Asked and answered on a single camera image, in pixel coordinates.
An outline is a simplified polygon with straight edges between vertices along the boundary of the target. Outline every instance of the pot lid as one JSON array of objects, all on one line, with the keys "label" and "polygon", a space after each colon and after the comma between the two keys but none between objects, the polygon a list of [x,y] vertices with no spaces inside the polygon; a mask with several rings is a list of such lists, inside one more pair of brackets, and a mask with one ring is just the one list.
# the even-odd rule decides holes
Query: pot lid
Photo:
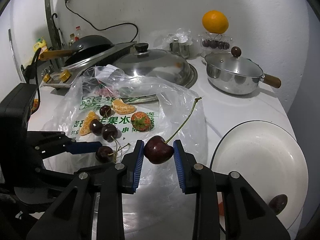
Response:
[{"label": "pot lid", "polygon": [[159,77],[181,86],[190,84],[194,75],[183,57],[148,46],[148,43],[136,44],[136,52],[121,57],[113,65],[129,76]]},{"label": "pot lid", "polygon": [[233,47],[231,53],[211,53],[204,57],[205,61],[220,70],[239,76],[261,77],[263,70],[250,59],[241,57],[241,49]]}]

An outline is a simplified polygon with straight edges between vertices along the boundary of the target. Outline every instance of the stainless steel pot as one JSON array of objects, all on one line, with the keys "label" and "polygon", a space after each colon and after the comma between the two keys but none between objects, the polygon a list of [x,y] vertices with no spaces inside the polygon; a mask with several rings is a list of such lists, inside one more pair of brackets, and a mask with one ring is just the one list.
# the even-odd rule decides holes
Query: stainless steel pot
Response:
[{"label": "stainless steel pot", "polygon": [[279,78],[263,73],[259,65],[241,57],[239,47],[233,47],[231,53],[208,54],[204,59],[209,82],[228,94],[250,94],[258,87],[259,81],[274,88],[281,86]]}]

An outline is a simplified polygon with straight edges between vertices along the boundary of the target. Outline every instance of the mandarin orange segment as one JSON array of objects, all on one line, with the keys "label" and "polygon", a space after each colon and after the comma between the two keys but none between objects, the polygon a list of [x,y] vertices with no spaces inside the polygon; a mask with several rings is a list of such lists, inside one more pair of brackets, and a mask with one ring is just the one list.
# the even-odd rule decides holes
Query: mandarin orange segment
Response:
[{"label": "mandarin orange segment", "polygon": [[117,114],[131,114],[137,110],[135,106],[124,103],[120,98],[112,101],[112,107]]},{"label": "mandarin orange segment", "polygon": [[80,135],[86,135],[88,133],[90,133],[90,123],[93,119],[100,119],[100,117],[94,112],[94,111],[90,111],[87,115],[87,117],[84,119],[82,127],[80,128]]}]

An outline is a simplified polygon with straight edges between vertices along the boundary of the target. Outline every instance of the plastic box of cherries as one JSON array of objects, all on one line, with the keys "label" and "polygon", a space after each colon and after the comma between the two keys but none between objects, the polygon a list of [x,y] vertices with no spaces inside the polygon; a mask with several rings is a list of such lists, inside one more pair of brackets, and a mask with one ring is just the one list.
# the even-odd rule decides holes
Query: plastic box of cherries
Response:
[{"label": "plastic box of cherries", "polygon": [[231,48],[233,39],[225,34],[205,32],[199,35],[201,46],[206,49],[227,51]]}]

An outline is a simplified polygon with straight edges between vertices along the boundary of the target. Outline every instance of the wooden handle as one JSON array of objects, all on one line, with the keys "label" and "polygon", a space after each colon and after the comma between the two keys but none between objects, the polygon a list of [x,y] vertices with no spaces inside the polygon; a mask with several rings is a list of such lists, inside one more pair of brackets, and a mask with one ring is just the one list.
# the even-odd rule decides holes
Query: wooden handle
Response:
[{"label": "wooden handle", "polygon": [[269,86],[272,86],[274,88],[281,87],[281,80],[277,77],[265,74],[263,83],[268,84]]},{"label": "wooden handle", "polygon": [[75,50],[70,49],[45,51],[40,54],[39,58],[40,60],[45,61],[54,58],[69,57],[72,56],[74,52]]}]

